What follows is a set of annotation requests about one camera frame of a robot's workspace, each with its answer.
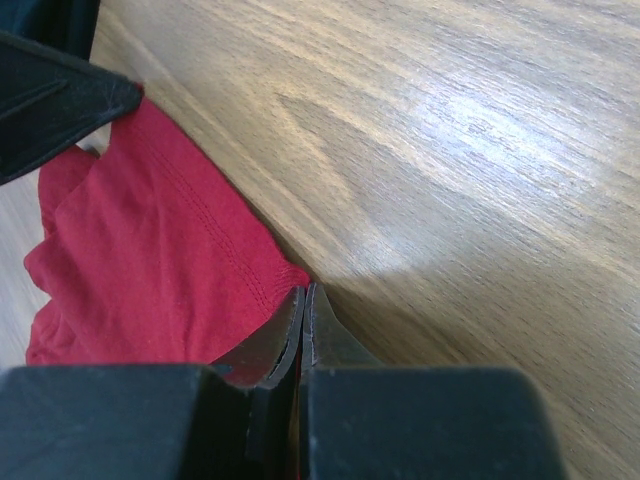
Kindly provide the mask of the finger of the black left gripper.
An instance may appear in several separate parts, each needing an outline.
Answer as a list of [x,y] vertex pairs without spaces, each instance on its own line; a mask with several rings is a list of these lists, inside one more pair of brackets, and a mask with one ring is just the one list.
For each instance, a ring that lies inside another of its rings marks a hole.
[[141,99],[141,87],[120,74],[3,32],[1,183],[40,168]]

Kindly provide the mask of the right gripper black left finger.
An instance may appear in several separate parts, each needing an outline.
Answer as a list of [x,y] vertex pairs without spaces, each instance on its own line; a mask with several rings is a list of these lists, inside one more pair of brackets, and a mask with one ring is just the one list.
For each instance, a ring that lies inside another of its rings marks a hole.
[[217,362],[1,374],[5,479],[282,479],[305,293]]

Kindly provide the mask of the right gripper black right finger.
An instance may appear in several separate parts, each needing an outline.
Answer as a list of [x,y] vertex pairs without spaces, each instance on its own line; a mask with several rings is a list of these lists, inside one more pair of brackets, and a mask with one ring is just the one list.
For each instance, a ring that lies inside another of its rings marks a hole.
[[564,479],[546,408],[520,371],[391,367],[306,294],[299,383],[303,479]]

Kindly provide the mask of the red t-shirt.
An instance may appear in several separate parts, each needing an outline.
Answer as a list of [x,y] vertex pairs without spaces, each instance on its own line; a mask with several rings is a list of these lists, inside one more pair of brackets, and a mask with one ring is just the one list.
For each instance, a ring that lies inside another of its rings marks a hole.
[[211,363],[309,282],[149,100],[113,122],[103,154],[46,163],[38,196],[44,238],[24,265],[49,300],[30,366]]

